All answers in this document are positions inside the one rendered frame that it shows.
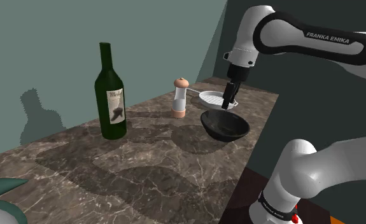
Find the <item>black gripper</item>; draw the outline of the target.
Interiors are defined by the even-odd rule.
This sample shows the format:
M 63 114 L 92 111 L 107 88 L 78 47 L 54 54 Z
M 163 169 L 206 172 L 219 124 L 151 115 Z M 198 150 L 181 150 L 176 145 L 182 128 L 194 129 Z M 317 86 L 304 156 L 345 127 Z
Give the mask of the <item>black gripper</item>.
M 228 109 L 230 103 L 235 101 L 236 94 L 239 91 L 242 81 L 246 81 L 250 73 L 250 67 L 241 67 L 234 64 L 230 64 L 227 77 L 230 78 L 231 82 L 228 82 L 224 93 L 222 109 Z

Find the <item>white grill pan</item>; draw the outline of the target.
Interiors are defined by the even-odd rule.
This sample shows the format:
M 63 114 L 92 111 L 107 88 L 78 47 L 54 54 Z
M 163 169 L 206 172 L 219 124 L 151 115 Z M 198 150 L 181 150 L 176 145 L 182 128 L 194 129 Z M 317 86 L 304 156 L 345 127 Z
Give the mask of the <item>white grill pan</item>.
M 223 109 L 223 92 L 217 92 L 217 91 L 197 91 L 191 88 L 187 88 L 187 90 L 191 90 L 193 92 L 198 93 L 199 100 L 201 104 L 205 107 L 211 108 L 211 109 Z

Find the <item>black bowl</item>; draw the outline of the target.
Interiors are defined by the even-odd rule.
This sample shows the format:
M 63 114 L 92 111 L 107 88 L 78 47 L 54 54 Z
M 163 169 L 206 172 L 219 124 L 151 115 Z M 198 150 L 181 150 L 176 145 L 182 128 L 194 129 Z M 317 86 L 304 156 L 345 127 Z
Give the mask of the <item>black bowl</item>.
M 250 131 L 244 118 L 227 110 L 207 110 L 201 114 L 201 123 L 209 136 L 226 143 L 240 139 Z

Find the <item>white and tan pepper mill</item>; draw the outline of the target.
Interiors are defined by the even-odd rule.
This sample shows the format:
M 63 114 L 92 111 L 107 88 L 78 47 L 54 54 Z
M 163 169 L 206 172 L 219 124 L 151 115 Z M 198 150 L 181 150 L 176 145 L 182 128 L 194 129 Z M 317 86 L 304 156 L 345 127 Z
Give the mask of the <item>white and tan pepper mill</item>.
M 174 81 L 175 96 L 172 102 L 171 116 L 173 118 L 183 118 L 186 113 L 186 94 L 189 82 L 184 78 Z

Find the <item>dark robot stand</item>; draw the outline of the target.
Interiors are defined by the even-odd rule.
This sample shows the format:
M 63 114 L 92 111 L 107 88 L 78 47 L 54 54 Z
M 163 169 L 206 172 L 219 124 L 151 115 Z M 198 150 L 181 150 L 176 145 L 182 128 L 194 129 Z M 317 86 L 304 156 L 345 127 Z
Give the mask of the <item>dark robot stand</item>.
M 267 182 L 267 178 L 245 167 L 219 224 L 253 224 L 249 207 Z M 298 202 L 298 216 L 303 224 L 331 224 L 330 212 L 306 199 Z

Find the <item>dark green wine bottle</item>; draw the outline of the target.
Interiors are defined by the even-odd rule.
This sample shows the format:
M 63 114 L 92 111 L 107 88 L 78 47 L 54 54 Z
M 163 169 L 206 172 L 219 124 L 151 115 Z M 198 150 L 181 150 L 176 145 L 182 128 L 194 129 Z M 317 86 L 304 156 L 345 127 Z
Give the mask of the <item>dark green wine bottle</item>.
M 95 96 L 102 136 L 120 139 L 127 133 L 123 81 L 113 69 L 111 45 L 100 42 L 101 72 L 95 80 Z

